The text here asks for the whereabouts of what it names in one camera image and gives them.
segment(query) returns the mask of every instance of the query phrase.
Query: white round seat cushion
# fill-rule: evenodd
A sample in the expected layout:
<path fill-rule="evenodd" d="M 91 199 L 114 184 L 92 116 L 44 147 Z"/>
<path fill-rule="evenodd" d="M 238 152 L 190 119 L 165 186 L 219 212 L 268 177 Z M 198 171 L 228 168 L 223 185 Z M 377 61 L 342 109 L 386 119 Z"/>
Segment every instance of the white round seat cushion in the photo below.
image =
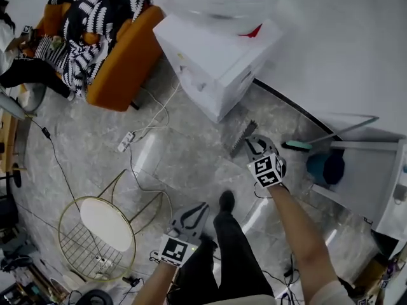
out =
<path fill-rule="evenodd" d="M 122 214 L 109 203 L 89 198 L 81 205 L 83 224 L 93 234 L 119 252 L 127 251 L 132 244 L 132 231 Z"/>

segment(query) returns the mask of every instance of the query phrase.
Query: black pants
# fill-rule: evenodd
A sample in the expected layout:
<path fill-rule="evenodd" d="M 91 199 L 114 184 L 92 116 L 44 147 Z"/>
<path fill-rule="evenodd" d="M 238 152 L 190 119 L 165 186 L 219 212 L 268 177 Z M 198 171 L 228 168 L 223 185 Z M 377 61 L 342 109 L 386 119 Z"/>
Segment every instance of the black pants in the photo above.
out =
<path fill-rule="evenodd" d="M 38 58 L 14 60 L 11 67 L 0 76 L 0 84 L 5 88 L 24 83 L 41 83 L 67 98 L 71 92 L 68 86 L 57 77 L 52 67 Z"/>
<path fill-rule="evenodd" d="M 230 213 L 221 212 L 214 225 L 221 249 L 220 287 L 212 273 L 213 242 L 206 240 L 180 269 L 174 291 L 169 294 L 170 303 L 201 305 L 252 295 L 274 297 L 238 222 Z"/>

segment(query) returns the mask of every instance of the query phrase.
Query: white table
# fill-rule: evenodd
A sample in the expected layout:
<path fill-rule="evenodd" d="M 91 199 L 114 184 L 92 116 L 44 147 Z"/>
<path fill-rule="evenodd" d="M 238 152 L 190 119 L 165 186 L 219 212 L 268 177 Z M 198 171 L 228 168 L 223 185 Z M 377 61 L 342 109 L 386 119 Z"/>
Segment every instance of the white table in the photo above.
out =
<path fill-rule="evenodd" d="M 407 201 L 395 199 L 407 191 L 403 165 L 407 140 L 391 142 L 333 142 L 343 149 L 345 172 L 342 180 L 329 189 L 314 184 L 313 191 L 371 220 L 372 229 L 407 241 Z"/>

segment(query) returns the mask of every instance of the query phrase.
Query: gray marble tile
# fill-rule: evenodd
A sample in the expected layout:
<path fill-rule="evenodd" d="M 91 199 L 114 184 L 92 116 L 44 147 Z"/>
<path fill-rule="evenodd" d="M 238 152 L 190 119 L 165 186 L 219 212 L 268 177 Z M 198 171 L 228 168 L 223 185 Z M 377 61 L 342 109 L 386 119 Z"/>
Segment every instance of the gray marble tile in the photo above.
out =
<path fill-rule="evenodd" d="M 221 193 L 231 189 L 237 201 L 233 214 L 242 220 L 254 203 L 250 173 L 208 149 L 201 140 L 173 130 L 171 134 L 155 177 L 191 199 L 208 202 L 215 213 Z"/>
<path fill-rule="evenodd" d="M 348 281 L 354 281 L 378 252 L 370 233 L 360 233 L 346 225 L 337 228 L 328 250 L 336 274 Z"/>
<path fill-rule="evenodd" d="M 167 108 L 171 128 L 192 139 L 201 140 L 225 158 L 241 134 L 247 115 L 247 109 L 237 104 L 220 123 L 214 123 L 183 90 L 173 97 Z"/>
<path fill-rule="evenodd" d="M 325 237 L 328 237 L 333 228 L 338 225 L 334 218 L 300 200 L 297 201 L 310 218 L 317 224 L 321 233 Z M 253 228 L 262 231 L 274 238 L 285 238 L 280 215 L 272 199 L 257 199 L 244 219 L 242 227 L 243 230 Z"/>
<path fill-rule="evenodd" d="M 171 86 L 176 84 L 174 71 L 163 59 L 144 87 L 164 104 L 174 92 Z M 68 102 L 48 90 L 36 118 L 52 135 L 58 159 L 75 197 L 98 195 L 123 169 L 127 169 L 113 196 L 114 204 L 127 218 L 133 217 L 155 193 L 137 187 L 130 171 L 130 152 L 118 152 L 117 145 L 128 131 L 144 128 L 161 109 L 144 90 L 140 91 L 135 102 L 141 107 L 139 111 L 129 108 L 126 112 L 114 112 L 88 105 L 80 98 Z M 205 229 L 213 236 L 212 221 L 218 211 L 219 197 L 224 190 L 231 189 L 237 201 L 233 214 L 242 225 L 260 266 L 282 278 L 289 265 L 290 249 L 274 202 L 255 198 L 254 180 L 246 168 L 248 159 L 245 153 L 241 152 L 235 159 L 228 155 L 238 136 L 253 119 L 259 125 L 256 133 L 270 137 L 287 160 L 285 184 L 299 198 L 301 206 L 317 223 L 324 237 L 331 237 L 328 248 L 338 274 L 344 278 L 354 277 L 375 253 L 370 227 L 362 218 L 310 193 L 312 178 L 305 170 L 309 154 L 280 147 L 280 143 L 288 139 L 308 140 L 324 134 L 287 104 L 252 85 L 240 103 L 218 124 L 211 122 L 182 89 L 172 97 L 167 109 L 169 127 L 151 130 L 144 139 L 131 146 L 132 167 L 143 189 L 166 191 L 174 210 L 198 201 L 208 202 L 211 211 Z M 162 126 L 166 122 L 167 117 L 161 112 L 153 125 Z M 26 130 L 28 141 L 22 147 L 26 152 L 18 162 L 23 162 L 28 171 L 22 173 L 22 188 L 13 187 L 13 194 L 19 205 L 56 227 L 61 212 L 72 197 L 50 142 L 34 124 Z M 313 152 L 321 147 L 323 144 L 317 145 Z M 103 198 L 109 199 L 112 190 L 110 187 Z M 267 195 L 258 188 L 256 192 Z M 149 254 L 158 249 L 170 220 L 170 207 L 165 198 L 155 217 L 159 205 L 159 199 L 152 202 L 132 223 L 137 231 L 154 218 L 135 237 L 137 251 L 131 272 L 145 279 L 156 266 L 149 261 Z M 39 254 L 57 271 L 64 272 L 68 267 L 58 247 L 56 230 L 22 207 L 19 206 L 20 218 Z M 78 213 L 74 208 L 72 211 L 74 213 L 71 210 L 66 213 L 63 229 L 76 223 Z M 216 260 L 214 269 L 218 283 L 221 281 L 220 267 L 221 262 Z M 284 291 L 285 286 L 271 280 L 276 295 Z M 119 303 L 128 287 L 120 281 L 113 287 L 116 288 L 114 299 Z M 298 284 L 293 288 L 301 295 Z M 130 304 L 134 296 L 129 295 L 122 304 Z"/>

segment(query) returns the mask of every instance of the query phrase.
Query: white cabinet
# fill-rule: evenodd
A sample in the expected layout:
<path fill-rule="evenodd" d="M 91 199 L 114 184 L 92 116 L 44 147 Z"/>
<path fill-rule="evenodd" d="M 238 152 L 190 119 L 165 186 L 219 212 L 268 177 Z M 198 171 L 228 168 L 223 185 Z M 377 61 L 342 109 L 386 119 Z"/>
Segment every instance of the white cabinet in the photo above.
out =
<path fill-rule="evenodd" d="M 282 36 L 271 20 L 256 37 L 234 36 L 169 15 L 155 36 L 190 99 L 219 122 L 243 97 Z"/>

